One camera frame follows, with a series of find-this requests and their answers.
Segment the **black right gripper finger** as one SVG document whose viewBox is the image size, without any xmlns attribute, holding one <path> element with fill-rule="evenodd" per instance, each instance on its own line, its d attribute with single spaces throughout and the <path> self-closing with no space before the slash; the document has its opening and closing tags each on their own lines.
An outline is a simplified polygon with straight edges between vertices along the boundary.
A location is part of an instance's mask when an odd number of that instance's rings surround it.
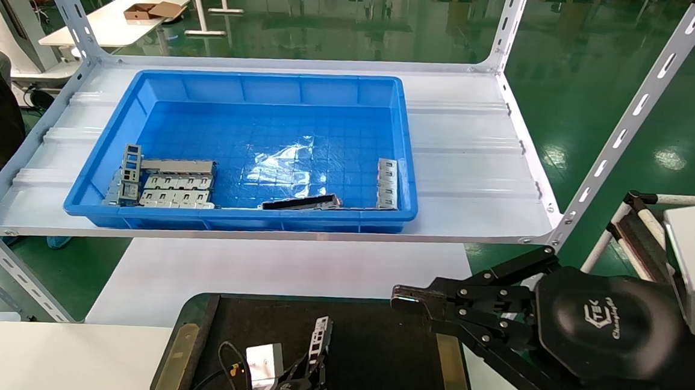
<svg viewBox="0 0 695 390">
<path fill-rule="evenodd" d="M 402 313 L 439 322 L 489 325 L 502 314 L 528 317 L 534 314 L 536 297 L 524 281 L 559 267 L 555 250 L 543 246 L 466 279 L 436 277 L 426 288 L 397 284 L 390 305 Z"/>
<path fill-rule="evenodd" d="M 574 390 L 552 380 L 512 348 L 512 338 L 530 338 L 525 324 L 484 311 L 444 309 L 431 315 L 430 327 L 435 333 L 456 337 L 517 390 Z"/>
</svg>

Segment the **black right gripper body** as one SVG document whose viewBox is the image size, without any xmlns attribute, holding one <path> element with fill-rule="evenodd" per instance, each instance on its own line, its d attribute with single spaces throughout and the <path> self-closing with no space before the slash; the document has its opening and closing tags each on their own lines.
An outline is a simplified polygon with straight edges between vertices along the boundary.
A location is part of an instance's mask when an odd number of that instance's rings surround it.
<svg viewBox="0 0 695 390">
<path fill-rule="evenodd" d="M 535 285 L 540 346 L 586 388 L 662 390 L 688 335 L 675 295 L 561 267 Z"/>
</svg>

